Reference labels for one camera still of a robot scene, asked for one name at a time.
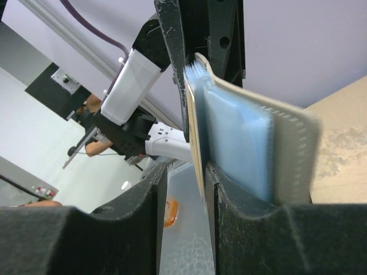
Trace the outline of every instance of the wooden surface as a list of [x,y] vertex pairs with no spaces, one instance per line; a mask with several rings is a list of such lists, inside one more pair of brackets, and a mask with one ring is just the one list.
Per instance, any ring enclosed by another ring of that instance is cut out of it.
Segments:
[[367,202],[367,77],[307,109],[323,122],[313,202]]

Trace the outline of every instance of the bottle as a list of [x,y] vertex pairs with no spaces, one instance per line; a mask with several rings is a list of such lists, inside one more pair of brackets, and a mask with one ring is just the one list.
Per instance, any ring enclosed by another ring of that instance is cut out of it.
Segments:
[[171,196],[167,196],[164,228],[174,224],[177,219],[178,202]]

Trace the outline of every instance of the wall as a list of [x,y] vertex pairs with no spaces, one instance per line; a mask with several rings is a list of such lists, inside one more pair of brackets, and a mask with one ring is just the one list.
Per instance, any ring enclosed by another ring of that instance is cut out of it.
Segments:
[[56,200],[88,212],[119,195],[126,180],[138,181],[141,172],[116,155],[78,155],[63,170],[67,150],[84,130],[24,92],[24,85],[3,69],[0,97],[0,156],[59,189]]
[[[83,29],[59,1],[38,2],[115,64],[120,52]],[[71,2],[86,19],[128,47],[141,24],[154,12],[153,0]],[[34,15],[21,7],[17,0],[9,0],[7,5],[9,11],[5,12],[4,22],[32,41],[35,47],[54,55],[63,50],[59,42],[50,41],[55,34],[42,26],[43,23],[34,23]],[[366,10],[365,0],[244,1],[247,63],[244,87],[306,107],[366,75]],[[73,64],[72,59],[67,62],[68,66]],[[84,72],[89,75],[89,80],[84,76],[86,82],[99,80],[89,71]],[[162,109],[180,116],[178,97],[167,97],[166,100],[162,97],[177,94],[177,89],[172,86],[171,73],[167,72],[160,81],[155,86],[157,88],[152,89],[151,96],[156,96]]]
[[50,64],[50,59],[0,23],[0,66],[5,71],[29,86]]

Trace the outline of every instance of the gray wall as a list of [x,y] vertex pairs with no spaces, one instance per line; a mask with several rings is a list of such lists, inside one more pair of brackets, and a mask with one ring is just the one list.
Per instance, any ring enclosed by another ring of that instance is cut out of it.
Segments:
[[0,67],[28,86],[51,61],[4,23],[0,23]]

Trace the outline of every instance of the purple cable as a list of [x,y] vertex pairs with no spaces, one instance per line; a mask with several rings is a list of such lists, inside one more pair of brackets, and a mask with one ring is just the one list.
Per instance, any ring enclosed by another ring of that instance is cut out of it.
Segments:
[[123,63],[121,65],[121,67],[119,68],[116,76],[114,77],[114,79],[113,79],[110,87],[108,87],[107,95],[109,95],[110,92],[111,92],[111,90],[112,90],[112,88],[114,87],[114,85],[116,83],[117,78],[119,77],[122,69],[124,68],[124,65],[126,64],[127,59],[128,59],[128,50],[127,50],[127,48],[123,44],[121,44],[120,42],[117,42],[116,40],[114,40],[111,37],[105,35],[100,30],[98,30],[97,28],[95,28],[94,26],[92,26],[83,16],[81,16],[81,14],[73,7],[73,5],[71,5],[71,3],[69,2],[69,0],[60,0],[60,2],[67,9],[67,11],[79,23],[81,23],[87,30],[89,30],[91,33],[95,34],[99,38],[105,40],[106,42],[110,43],[111,45],[116,46],[117,48],[121,49],[124,52],[125,57],[123,59]]

